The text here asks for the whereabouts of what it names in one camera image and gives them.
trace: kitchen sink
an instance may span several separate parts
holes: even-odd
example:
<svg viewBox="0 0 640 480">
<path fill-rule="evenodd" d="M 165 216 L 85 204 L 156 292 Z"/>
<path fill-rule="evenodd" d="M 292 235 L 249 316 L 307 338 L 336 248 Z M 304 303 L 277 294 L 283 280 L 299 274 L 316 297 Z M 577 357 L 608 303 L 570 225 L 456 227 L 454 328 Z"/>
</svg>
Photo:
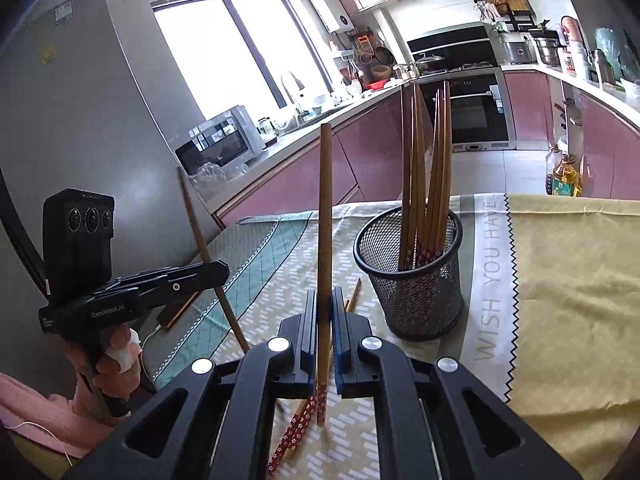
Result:
<svg viewBox="0 0 640 480">
<path fill-rule="evenodd" d="M 345 103 L 343 105 L 338 105 L 334 108 L 331 108 L 331 110 L 327 110 L 325 112 L 322 112 L 320 115 L 316 115 L 313 119 L 307 121 L 306 123 L 302 123 L 300 124 L 300 126 L 297 126 L 296 128 L 289 130 L 285 135 L 289 135 L 292 134 L 293 132 L 296 132 L 298 130 L 301 130 L 302 128 L 306 128 L 307 126 L 311 126 L 312 124 L 318 124 L 321 121 L 324 121 L 328 116 L 335 114 L 338 110 L 342 110 L 343 108 L 346 108 L 347 106 L 351 105 L 353 103 Z"/>
</svg>

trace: plastic bag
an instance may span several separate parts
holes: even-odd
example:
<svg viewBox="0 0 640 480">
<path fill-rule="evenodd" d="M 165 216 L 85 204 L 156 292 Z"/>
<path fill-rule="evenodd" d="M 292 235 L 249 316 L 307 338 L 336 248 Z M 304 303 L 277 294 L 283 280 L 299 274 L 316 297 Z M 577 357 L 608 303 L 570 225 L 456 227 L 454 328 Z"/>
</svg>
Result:
<svg viewBox="0 0 640 480">
<path fill-rule="evenodd" d="M 189 181 L 204 200 L 213 198 L 216 191 L 228 182 L 222 168 L 212 162 L 206 162 L 195 175 L 189 175 Z"/>
<path fill-rule="evenodd" d="M 225 176 L 228 181 L 231 181 L 239 176 L 244 175 L 247 171 L 249 171 L 249 167 L 243 162 L 240 166 L 236 166 L 235 168 L 225 168 Z"/>
<path fill-rule="evenodd" d="M 596 46 L 607 56 L 616 79 L 633 83 L 640 80 L 640 64 L 626 42 L 624 32 L 611 28 L 596 28 Z"/>
</svg>

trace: camera lens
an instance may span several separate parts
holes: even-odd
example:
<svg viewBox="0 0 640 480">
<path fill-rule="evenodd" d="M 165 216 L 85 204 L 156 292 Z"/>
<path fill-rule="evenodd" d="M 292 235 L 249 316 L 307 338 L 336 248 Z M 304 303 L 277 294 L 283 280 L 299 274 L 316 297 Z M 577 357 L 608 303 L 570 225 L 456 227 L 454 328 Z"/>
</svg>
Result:
<svg viewBox="0 0 640 480">
<path fill-rule="evenodd" d="M 73 208 L 71 213 L 69 213 L 69 229 L 71 229 L 72 232 L 78 231 L 81 221 L 82 215 L 78 211 L 78 208 Z"/>
<path fill-rule="evenodd" d="M 98 229 L 98 210 L 95 207 L 90 207 L 86 214 L 84 215 L 84 224 L 86 225 L 86 230 L 90 233 L 95 233 Z"/>
<path fill-rule="evenodd" d="M 102 227 L 104 227 L 105 229 L 111 227 L 111 213 L 109 213 L 108 211 L 105 211 L 102 214 Z"/>
</svg>

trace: oven door handle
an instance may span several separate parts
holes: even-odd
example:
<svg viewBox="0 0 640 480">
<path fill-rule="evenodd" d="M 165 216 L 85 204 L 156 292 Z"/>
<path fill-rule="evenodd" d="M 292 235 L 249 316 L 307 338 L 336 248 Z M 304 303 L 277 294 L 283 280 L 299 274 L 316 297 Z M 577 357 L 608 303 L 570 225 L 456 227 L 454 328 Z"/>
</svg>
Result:
<svg viewBox="0 0 640 480">
<path fill-rule="evenodd" d="M 450 99 L 462 99 L 464 97 L 483 97 L 485 95 L 492 95 L 490 90 L 487 90 L 486 92 L 482 92 L 481 94 L 466 94 L 466 95 L 454 95 L 451 96 Z"/>
</svg>

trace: black mesh pencil cup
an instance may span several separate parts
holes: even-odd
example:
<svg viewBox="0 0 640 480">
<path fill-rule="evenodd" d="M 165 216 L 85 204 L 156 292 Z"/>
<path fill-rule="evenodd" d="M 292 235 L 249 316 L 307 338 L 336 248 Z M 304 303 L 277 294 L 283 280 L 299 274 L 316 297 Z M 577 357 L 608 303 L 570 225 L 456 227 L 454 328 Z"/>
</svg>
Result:
<svg viewBox="0 0 640 480">
<path fill-rule="evenodd" d="M 462 311 L 462 224 L 449 211 L 444 254 L 423 267 L 398 271 L 400 224 L 400 207 L 370 220 L 356 237 L 353 256 L 369 276 L 391 332 L 408 341 L 436 339 L 455 325 Z"/>
</svg>

